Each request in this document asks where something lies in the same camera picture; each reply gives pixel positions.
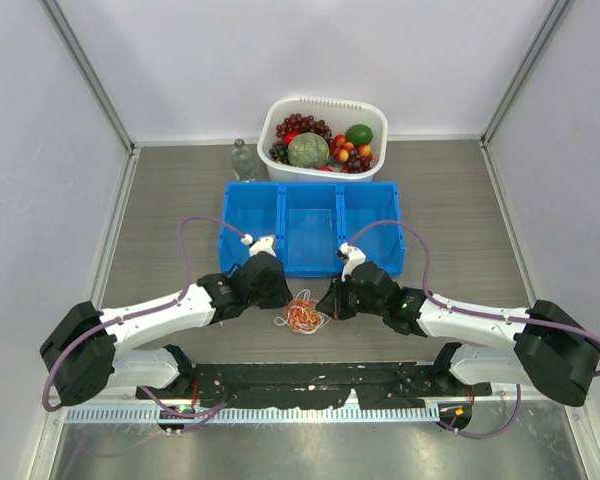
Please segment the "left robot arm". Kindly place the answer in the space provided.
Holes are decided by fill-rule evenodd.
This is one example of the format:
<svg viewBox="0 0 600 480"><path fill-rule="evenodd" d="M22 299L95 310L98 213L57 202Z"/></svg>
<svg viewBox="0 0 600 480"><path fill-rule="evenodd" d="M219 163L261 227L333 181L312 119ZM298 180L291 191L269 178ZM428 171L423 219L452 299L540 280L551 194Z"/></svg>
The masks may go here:
<svg viewBox="0 0 600 480"><path fill-rule="evenodd" d="M231 275L208 274L181 292L141 304L99 310L90 301L78 303L40 348L48 369L43 406L56 411L49 400L52 391L63 406L124 387L183 398L193 385L186 356L173 346L144 351L142 345L237 318L251 307L282 308L291 298L282 262L260 252Z"/></svg>

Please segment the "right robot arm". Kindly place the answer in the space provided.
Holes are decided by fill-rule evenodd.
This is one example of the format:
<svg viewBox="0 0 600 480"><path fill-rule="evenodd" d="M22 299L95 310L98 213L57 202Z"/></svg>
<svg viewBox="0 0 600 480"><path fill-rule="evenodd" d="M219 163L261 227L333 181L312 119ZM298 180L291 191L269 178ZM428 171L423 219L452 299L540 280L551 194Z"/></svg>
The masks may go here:
<svg viewBox="0 0 600 480"><path fill-rule="evenodd" d="M402 335L453 338L431 371L437 391L465 385L530 385L566 406L585 403L600 360L600 339L556 304L498 309L402 287L373 262L335 276L317 310L337 320L359 313L380 317Z"/></svg>

